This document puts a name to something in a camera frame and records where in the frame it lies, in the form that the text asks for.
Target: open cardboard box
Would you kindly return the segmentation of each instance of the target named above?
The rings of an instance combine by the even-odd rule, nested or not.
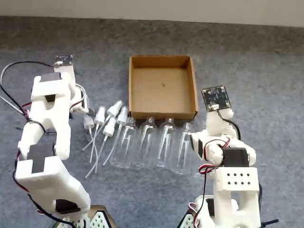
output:
[[[198,102],[192,58],[130,57],[129,109],[135,119],[193,119]]]

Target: empty bottle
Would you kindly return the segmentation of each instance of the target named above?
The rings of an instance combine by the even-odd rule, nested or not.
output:
[[[161,138],[158,148],[156,165],[160,167],[168,166],[168,158],[170,157],[171,147],[173,145],[175,133],[174,119],[168,118],[161,124]]]
[[[148,167],[151,165],[153,153],[153,142],[156,138],[157,127],[154,123],[154,118],[147,118],[140,127],[140,142],[139,149],[134,153],[134,165],[138,167]]]
[[[123,135],[118,140],[117,150],[111,156],[110,163],[121,168],[129,168],[131,165],[131,151],[136,134],[135,119],[128,117]]]
[[[192,148],[190,145],[190,129],[191,124],[185,123],[180,133],[178,150],[171,154],[172,170],[176,173],[185,174],[192,171],[193,154],[191,153]]]

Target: white wall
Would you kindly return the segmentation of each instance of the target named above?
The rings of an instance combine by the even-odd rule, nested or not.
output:
[[[304,0],[0,0],[0,15],[304,27]]]

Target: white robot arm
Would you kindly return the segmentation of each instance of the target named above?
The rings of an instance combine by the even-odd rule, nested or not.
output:
[[[73,56],[57,56],[55,72],[34,79],[26,123],[18,149],[15,180],[28,190],[31,199],[49,214],[78,221],[77,227],[90,227],[87,216],[91,200],[82,184],[72,177],[62,160],[69,158],[70,112],[89,113],[83,87],[75,83]],[[44,131],[54,128],[56,143],[39,145]]]
[[[260,185],[256,151],[240,141],[239,129],[230,121],[233,117],[224,86],[202,91],[207,109],[206,129],[192,133],[192,147],[204,164],[201,173],[211,172],[214,195],[195,200],[193,225],[208,228],[260,228]],[[239,204],[231,193],[239,193]]]

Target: circuit board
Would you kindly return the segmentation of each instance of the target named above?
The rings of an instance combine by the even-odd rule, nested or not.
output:
[[[207,112],[212,112],[212,105],[219,105],[218,109],[231,108],[231,104],[223,85],[202,89],[201,91]]]
[[[55,56],[54,65],[59,66],[72,66],[74,64],[74,55],[58,55]]]

